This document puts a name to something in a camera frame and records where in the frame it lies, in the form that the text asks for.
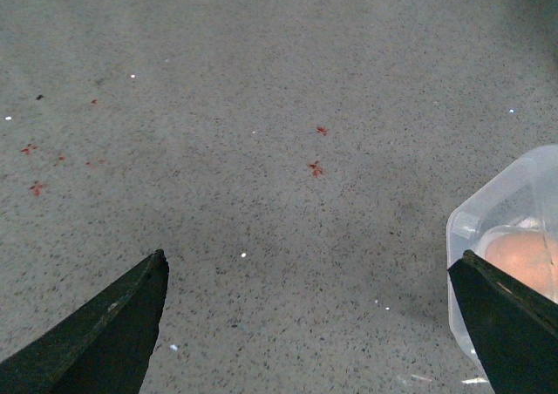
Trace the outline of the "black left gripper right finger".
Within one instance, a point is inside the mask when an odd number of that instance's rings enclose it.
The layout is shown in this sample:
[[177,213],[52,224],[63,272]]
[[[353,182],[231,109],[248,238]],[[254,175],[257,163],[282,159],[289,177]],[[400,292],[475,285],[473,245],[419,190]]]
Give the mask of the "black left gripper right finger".
[[557,392],[557,304],[467,250],[448,273],[496,393]]

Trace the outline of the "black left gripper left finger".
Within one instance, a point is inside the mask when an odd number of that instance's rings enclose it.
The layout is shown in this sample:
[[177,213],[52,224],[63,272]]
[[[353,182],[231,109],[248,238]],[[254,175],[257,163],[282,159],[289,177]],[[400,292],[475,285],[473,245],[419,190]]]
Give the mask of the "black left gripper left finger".
[[1,362],[3,393],[137,393],[160,331],[169,265],[158,249]]

